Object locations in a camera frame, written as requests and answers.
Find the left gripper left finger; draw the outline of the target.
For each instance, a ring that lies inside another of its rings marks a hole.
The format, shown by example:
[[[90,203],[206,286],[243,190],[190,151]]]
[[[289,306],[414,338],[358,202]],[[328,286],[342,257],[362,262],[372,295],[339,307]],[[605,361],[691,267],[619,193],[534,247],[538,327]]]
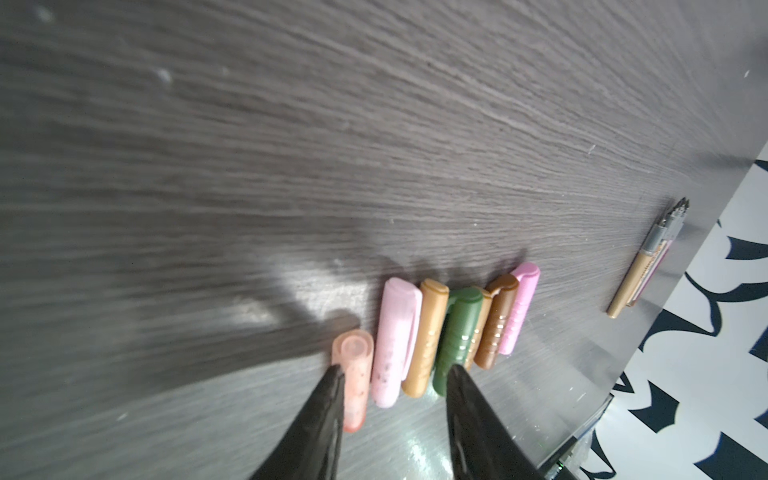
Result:
[[[253,479],[334,479],[344,420],[345,376],[328,367],[283,438]]]

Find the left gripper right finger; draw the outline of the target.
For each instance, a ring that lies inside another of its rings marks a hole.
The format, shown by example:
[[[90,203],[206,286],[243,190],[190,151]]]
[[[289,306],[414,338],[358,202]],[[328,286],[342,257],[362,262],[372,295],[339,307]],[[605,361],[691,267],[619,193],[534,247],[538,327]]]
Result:
[[[448,444],[455,479],[541,479],[466,369],[447,375]]]

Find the gold pen cap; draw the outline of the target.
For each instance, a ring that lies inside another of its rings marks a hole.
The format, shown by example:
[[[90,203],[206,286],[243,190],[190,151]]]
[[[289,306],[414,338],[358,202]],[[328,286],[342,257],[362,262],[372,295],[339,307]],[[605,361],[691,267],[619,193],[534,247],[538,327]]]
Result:
[[[478,315],[478,320],[476,322],[473,336],[471,338],[468,355],[464,362],[464,367],[466,370],[470,370],[474,362],[474,357],[477,353],[479,343],[483,335],[483,330],[485,328],[485,324],[488,319],[490,307],[493,301],[493,296],[487,290],[482,288],[478,288],[478,290],[482,294],[483,299],[482,299],[481,309]]]

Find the tan pen cap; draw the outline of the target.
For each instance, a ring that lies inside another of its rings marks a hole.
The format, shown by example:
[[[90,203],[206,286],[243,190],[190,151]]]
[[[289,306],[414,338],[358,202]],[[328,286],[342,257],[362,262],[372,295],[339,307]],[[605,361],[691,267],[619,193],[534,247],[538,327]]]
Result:
[[[423,298],[419,329],[412,362],[402,382],[404,393],[411,398],[421,398],[427,390],[450,292],[448,286],[433,279],[423,280],[420,291]]]

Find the green pen cap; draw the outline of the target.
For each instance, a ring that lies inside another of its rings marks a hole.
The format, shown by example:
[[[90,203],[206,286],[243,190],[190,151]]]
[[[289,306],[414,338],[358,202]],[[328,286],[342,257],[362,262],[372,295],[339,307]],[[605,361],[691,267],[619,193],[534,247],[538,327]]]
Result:
[[[453,290],[449,295],[432,382],[440,396],[446,395],[449,370],[453,365],[463,366],[468,358],[483,300],[479,287]]]

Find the lilac pink pen cap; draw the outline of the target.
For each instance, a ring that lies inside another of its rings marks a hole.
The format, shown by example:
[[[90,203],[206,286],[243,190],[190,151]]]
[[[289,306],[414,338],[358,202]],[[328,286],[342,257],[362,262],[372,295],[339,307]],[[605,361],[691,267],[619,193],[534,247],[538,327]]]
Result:
[[[525,262],[515,268],[511,274],[518,280],[519,286],[499,344],[499,353],[505,356],[511,355],[515,348],[535,295],[541,271],[535,263]]]

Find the translucent pink pen cap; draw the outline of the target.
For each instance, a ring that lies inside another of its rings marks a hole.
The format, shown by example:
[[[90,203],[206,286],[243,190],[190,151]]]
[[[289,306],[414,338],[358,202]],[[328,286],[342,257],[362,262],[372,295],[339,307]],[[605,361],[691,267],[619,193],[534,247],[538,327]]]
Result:
[[[357,432],[364,424],[369,398],[374,355],[373,337],[355,329],[336,337],[332,344],[331,363],[340,365],[345,375],[343,429]]]

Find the pale pink pen cap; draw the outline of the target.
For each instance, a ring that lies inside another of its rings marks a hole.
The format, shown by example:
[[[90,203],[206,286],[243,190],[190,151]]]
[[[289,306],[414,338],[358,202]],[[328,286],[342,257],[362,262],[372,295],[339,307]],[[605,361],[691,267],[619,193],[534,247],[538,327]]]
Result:
[[[371,396],[391,408],[406,379],[418,335],[423,294],[414,284],[392,277],[384,284],[377,328]]]

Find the brown pen cap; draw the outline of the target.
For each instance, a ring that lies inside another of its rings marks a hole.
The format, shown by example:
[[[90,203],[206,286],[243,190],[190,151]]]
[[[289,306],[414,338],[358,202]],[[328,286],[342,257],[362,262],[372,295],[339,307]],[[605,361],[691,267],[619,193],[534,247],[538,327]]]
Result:
[[[484,370],[490,370],[495,365],[502,335],[508,323],[518,288],[519,281],[512,274],[499,276],[486,288],[492,296],[492,302],[474,356],[475,364]]]

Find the gold ochre marker pen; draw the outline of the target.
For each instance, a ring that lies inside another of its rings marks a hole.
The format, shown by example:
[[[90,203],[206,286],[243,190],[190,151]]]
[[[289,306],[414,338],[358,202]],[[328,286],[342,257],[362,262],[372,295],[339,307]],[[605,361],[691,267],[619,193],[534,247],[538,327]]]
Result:
[[[679,208],[679,205],[672,207],[651,227],[606,310],[606,314],[610,318],[616,319],[626,306],[632,293],[635,291],[642,274],[653,260],[654,254],[664,239],[667,230],[669,229],[669,225],[673,222]]]

